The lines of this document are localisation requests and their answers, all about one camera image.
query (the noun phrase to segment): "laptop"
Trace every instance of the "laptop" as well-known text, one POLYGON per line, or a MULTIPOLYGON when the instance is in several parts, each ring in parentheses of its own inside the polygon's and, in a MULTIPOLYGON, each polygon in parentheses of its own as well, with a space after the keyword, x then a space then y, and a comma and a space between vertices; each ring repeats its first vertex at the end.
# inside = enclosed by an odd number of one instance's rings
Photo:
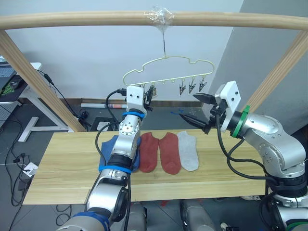
POLYGON ((10 82, 16 71, 0 56, 0 92, 10 82))

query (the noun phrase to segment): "wooden frame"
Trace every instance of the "wooden frame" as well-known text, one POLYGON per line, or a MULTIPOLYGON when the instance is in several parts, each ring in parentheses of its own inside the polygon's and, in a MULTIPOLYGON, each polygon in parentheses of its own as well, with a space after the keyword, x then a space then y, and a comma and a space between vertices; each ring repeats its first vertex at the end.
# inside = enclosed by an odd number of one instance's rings
MULTIPOLYGON (((84 131, 69 110, 52 93, 4 30, 50 26, 154 26, 154 12, 62 12, 0 17, 0 53, 45 103, 74 131, 84 131)), ((178 12, 172 26, 244 26, 302 30, 291 47, 251 96, 251 111, 270 95, 308 49, 308 18, 259 13, 178 12)))

